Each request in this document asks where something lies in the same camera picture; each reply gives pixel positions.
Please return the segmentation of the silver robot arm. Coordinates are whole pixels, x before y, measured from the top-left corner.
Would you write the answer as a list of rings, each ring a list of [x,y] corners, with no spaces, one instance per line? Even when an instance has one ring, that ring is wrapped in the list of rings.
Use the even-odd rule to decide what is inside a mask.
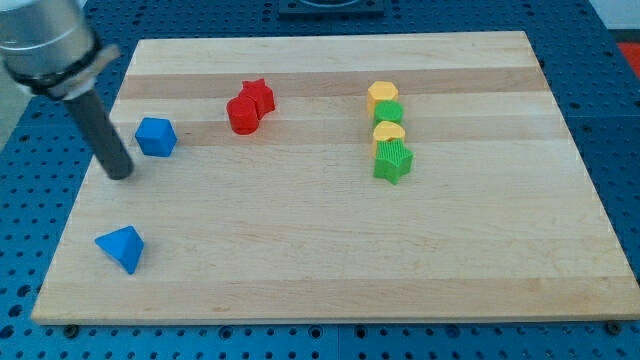
[[[26,92],[71,100],[121,55],[104,45],[77,0],[1,0],[1,57]]]

